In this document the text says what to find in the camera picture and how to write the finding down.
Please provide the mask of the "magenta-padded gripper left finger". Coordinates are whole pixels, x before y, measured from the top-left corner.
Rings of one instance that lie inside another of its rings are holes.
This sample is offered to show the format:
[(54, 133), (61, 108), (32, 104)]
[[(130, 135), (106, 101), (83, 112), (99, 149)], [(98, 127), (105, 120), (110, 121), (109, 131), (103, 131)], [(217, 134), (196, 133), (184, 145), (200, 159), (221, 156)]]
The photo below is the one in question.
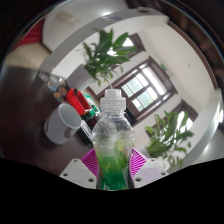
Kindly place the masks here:
[(73, 158), (60, 174), (60, 177), (78, 186), (95, 189), (99, 165), (95, 150), (91, 149), (81, 159)]

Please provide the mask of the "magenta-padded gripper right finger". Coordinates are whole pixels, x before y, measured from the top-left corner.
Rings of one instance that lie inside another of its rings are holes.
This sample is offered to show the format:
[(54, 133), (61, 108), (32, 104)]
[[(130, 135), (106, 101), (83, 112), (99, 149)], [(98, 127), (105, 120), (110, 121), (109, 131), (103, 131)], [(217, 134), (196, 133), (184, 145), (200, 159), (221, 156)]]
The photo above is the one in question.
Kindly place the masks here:
[(168, 175), (155, 158), (147, 158), (140, 151), (133, 149), (129, 161), (129, 186), (131, 189), (144, 187)]

